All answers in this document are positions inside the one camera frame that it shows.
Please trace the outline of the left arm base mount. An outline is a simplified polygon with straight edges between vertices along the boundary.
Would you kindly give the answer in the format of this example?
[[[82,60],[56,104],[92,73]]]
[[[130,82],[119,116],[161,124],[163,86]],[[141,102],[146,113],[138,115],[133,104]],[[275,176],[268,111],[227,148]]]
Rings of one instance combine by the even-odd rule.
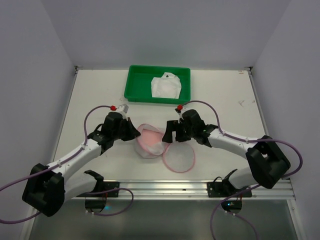
[[[93,194],[98,192],[109,191],[120,187],[118,181],[104,181],[104,177],[93,170],[86,170],[84,174],[91,176],[95,179],[95,185],[92,191],[89,193],[85,192],[79,195],[79,197],[96,197],[100,200],[86,199],[84,202],[85,209],[90,213],[101,213],[107,206],[107,198],[117,198],[119,191],[115,190],[112,192]]]

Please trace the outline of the white bra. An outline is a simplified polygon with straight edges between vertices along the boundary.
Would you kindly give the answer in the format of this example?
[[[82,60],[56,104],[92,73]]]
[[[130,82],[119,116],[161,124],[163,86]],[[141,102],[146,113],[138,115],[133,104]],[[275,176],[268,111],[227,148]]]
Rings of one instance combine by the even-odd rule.
[[[151,80],[153,98],[178,99],[182,90],[180,78],[173,73],[165,72],[161,77]]]

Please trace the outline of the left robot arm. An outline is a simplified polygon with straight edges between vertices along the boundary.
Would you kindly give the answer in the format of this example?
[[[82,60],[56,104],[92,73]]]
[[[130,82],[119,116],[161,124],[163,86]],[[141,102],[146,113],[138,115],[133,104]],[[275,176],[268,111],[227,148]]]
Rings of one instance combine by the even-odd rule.
[[[93,170],[84,171],[80,177],[73,175],[90,161],[109,150],[114,142],[134,140],[140,132],[127,117],[123,106],[107,114],[104,122],[84,142],[60,159],[43,165],[38,163],[30,172],[22,200],[47,217],[58,212],[62,205],[79,195],[105,196],[111,189],[105,187],[104,177]]]

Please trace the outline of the white mesh laundry bag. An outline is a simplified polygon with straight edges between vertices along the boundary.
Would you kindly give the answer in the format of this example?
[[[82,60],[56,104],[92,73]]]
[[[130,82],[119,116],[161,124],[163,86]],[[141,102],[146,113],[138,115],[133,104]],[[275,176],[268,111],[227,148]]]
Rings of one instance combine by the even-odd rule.
[[[192,146],[184,142],[163,142],[164,130],[147,123],[141,124],[137,130],[140,136],[135,139],[134,149],[143,159],[161,157],[168,170],[179,174],[194,168],[196,154]]]

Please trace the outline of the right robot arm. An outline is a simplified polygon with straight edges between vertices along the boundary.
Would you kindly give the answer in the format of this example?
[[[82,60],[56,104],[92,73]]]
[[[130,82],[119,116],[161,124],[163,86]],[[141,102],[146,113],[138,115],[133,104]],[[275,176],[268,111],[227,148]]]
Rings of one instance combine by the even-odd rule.
[[[282,150],[267,135],[248,139],[230,137],[221,133],[218,126],[206,124],[194,109],[178,111],[178,114],[178,120],[167,121],[163,142],[171,144],[194,139],[200,145],[222,149],[247,160],[247,168],[234,169],[222,180],[228,190],[255,184],[271,189],[291,167]]]

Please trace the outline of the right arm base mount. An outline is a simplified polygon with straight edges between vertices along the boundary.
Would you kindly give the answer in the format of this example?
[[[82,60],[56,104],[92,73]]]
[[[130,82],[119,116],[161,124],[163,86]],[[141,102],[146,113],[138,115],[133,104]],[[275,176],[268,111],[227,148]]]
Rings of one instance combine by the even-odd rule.
[[[231,171],[227,176],[224,178],[218,176],[213,181],[209,181],[206,183],[206,190],[209,198],[227,198],[233,194],[236,194],[238,192],[241,192],[243,190],[248,189],[248,186],[245,186],[240,189],[236,189],[234,186],[229,183],[230,176],[236,171],[237,169],[234,169]],[[224,211],[227,211],[231,214],[238,214],[243,207],[242,198],[251,198],[252,191],[248,191],[245,193],[242,193],[240,195],[237,195],[236,200],[227,200],[223,203],[221,203],[221,207]]]

